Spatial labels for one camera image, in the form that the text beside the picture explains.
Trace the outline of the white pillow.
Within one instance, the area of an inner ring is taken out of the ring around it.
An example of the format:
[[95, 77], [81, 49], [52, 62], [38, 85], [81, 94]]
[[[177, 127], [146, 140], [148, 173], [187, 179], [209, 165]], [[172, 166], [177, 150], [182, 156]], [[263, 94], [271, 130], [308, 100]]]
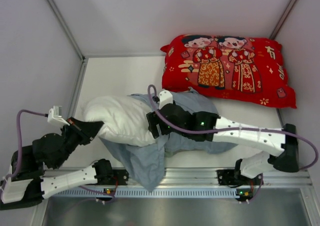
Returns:
[[85, 122], [102, 121], [99, 137], [121, 144], [144, 147], [154, 144], [146, 115], [152, 109], [130, 96], [101, 96], [83, 105]]

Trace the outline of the green beige patchwork pillowcase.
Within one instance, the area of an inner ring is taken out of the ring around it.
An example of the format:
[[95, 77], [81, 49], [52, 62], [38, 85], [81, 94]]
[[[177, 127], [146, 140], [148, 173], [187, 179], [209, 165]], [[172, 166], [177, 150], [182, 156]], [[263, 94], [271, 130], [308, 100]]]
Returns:
[[[146, 103], [151, 108], [147, 94], [128, 96]], [[195, 142], [176, 133], [161, 136], [154, 144], [144, 147], [114, 143], [101, 137], [99, 139], [111, 155], [122, 163], [129, 175], [149, 191], [154, 190], [164, 177], [166, 152], [203, 150], [208, 154], [221, 154], [236, 146], [227, 142]]]

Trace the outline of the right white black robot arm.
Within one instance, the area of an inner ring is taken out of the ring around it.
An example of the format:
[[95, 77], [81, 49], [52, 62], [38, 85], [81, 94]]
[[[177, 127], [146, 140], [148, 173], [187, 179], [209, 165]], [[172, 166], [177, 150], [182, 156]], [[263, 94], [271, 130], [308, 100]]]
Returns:
[[146, 119], [154, 138], [174, 132], [197, 142], [227, 142], [260, 150], [236, 161], [235, 177], [255, 178], [274, 169], [288, 173], [300, 169], [296, 127], [292, 124], [280, 129], [251, 128], [216, 113], [190, 113], [172, 103], [149, 112]]

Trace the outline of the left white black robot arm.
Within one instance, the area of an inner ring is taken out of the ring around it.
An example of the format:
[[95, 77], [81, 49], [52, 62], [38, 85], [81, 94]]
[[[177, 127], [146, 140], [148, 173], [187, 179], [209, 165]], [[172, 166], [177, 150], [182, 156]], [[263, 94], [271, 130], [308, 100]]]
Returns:
[[106, 159], [65, 175], [45, 177], [46, 168], [60, 168], [79, 145], [90, 144], [103, 125], [102, 121], [83, 122], [71, 117], [60, 134], [46, 134], [17, 150], [11, 158], [9, 176], [1, 182], [1, 210], [33, 207], [62, 191], [111, 180], [114, 173]]

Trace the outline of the red cartoon couple pillow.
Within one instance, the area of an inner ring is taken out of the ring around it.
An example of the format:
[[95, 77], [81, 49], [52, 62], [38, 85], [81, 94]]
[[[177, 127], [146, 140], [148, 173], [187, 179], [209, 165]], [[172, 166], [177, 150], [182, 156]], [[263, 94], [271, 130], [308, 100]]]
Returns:
[[268, 38], [180, 35], [160, 49], [165, 53], [162, 87], [295, 109], [282, 48]]

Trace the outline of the aluminium mounting rail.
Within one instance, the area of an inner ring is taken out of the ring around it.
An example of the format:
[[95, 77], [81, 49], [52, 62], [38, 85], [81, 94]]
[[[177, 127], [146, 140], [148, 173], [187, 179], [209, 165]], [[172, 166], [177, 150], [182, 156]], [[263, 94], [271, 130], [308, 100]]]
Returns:
[[[60, 170], [45, 170], [43, 178], [56, 178], [68, 173], [73, 173], [84, 168], [63, 168]], [[144, 188], [135, 181], [129, 173], [123, 168], [113, 170], [116, 179], [111, 178], [108, 184], [103, 186], [114, 186], [118, 181], [120, 188]], [[281, 171], [272, 171], [263, 173], [263, 176], [257, 176], [255, 179], [245, 179], [244, 177], [234, 177], [234, 170], [231, 168], [166, 168], [164, 177], [156, 188], [226, 188], [241, 186], [249, 188], [253, 184], [259, 186], [262, 182], [263, 187], [270, 188], [302, 188], [312, 186], [307, 171], [296, 173], [286, 173]]]

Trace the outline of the left black base bracket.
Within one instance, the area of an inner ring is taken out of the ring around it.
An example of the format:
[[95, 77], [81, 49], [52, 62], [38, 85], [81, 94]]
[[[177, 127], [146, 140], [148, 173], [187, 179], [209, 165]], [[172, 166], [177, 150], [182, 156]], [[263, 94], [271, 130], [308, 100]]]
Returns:
[[111, 185], [126, 186], [129, 180], [129, 173], [125, 169], [114, 169]]

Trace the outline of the black base bracket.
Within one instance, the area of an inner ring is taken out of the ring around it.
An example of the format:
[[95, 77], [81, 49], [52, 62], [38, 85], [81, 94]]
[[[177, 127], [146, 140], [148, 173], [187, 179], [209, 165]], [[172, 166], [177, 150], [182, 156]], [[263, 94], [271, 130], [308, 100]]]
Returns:
[[114, 169], [111, 185], [126, 186], [129, 180], [129, 173], [125, 169]]
[[220, 169], [216, 171], [216, 174], [220, 186], [229, 186], [231, 188], [260, 185], [262, 180], [261, 175], [255, 178], [248, 178], [233, 169]]

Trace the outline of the right black base bracket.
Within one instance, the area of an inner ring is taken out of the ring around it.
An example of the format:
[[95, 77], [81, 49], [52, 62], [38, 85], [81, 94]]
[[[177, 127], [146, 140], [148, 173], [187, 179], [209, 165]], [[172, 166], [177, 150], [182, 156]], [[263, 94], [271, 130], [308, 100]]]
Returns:
[[233, 169], [220, 169], [216, 171], [216, 174], [220, 186], [229, 186], [231, 188], [260, 185], [262, 180], [261, 175], [255, 178], [248, 178]]

